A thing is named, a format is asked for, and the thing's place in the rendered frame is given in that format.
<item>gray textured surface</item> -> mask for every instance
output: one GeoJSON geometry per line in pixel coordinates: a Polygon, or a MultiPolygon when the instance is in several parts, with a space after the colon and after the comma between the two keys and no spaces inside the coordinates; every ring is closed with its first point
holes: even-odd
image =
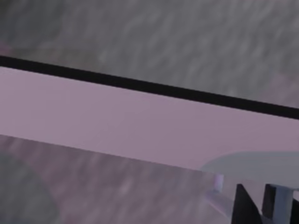
{"type": "Polygon", "coordinates": [[[0,40],[15,57],[299,105],[297,0],[12,2],[0,40]]]}
{"type": "MultiPolygon", "coordinates": [[[[28,166],[10,169],[11,180],[20,174],[29,175],[31,169],[53,195],[60,216],[39,223],[56,224],[57,220],[62,224],[226,223],[203,200],[203,193],[213,186],[213,175],[208,173],[5,136],[0,136],[0,150],[28,166]]],[[[7,169],[7,165],[2,162],[0,168],[7,169]]],[[[29,191],[36,192],[33,195],[22,196],[14,189],[0,191],[1,198],[12,198],[18,206],[18,212],[11,210],[15,218],[28,207],[33,208],[26,219],[31,224],[46,217],[43,213],[46,201],[41,200],[43,195],[38,194],[36,181],[32,178],[19,182],[20,187],[30,186],[29,191]]],[[[245,184],[261,207],[263,184],[226,178],[225,195],[234,198],[239,182],[245,184]]],[[[8,189],[9,183],[2,181],[1,187],[8,189]]],[[[0,208],[5,206],[7,201],[1,200],[0,208]]]]}

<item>pink board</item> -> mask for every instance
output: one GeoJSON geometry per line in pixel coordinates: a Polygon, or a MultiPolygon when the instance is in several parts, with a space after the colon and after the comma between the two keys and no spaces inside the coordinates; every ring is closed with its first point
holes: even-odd
{"type": "Polygon", "coordinates": [[[207,164],[223,155],[299,154],[294,119],[3,67],[0,106],[0,134],[182,168],[221,173],[207,164]]]}

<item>textured background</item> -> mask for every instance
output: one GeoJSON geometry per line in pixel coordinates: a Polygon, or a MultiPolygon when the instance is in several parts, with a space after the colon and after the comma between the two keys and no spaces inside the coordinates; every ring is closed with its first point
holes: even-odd
{"type": "MultiPolygon", "coordinates": [[[[5,136],[0,150],[5,224],[227,223],[202,198],[212,174],[5,136]]],[[[240,182],[261,207],[261,183],[226,178],[224,193],[240,182]]]]}
{"type": "Polygon", "coordinates": [[[1,2],[15,57],[299,105],[297,0],[1,2]]]}

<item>black line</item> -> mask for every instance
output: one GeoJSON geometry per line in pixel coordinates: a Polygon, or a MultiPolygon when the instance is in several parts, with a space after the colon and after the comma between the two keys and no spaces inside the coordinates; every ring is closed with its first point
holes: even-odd
{"type": "Polygon", "coordinates": [[[234,98],[202,91],[188,90],[163,84],[154,84],[130,78],[116,77],[97,72],[66,68],[62,66],[27,61],[7,56],[0,56],[0,67],[31,71],[55,77],[74,79],[95,84],[103,84],[129,90],[147,92],[157,95],[186,99],[285,118],[299,119],[299,109],[297,108],[234,98]]]}

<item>gray semicircle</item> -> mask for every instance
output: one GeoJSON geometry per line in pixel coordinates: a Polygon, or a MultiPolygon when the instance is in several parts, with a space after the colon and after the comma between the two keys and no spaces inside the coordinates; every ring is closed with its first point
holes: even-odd
{"type": "Polygon", "coordinates": [[[59,224],[47,186],[21,160],[0,152],[0,223],[59,224]]]}
{"type": "Polygon", "coordinates": [[[200,170],[299,189],[299,152],[238,152],[211,160],[200,170]]]}

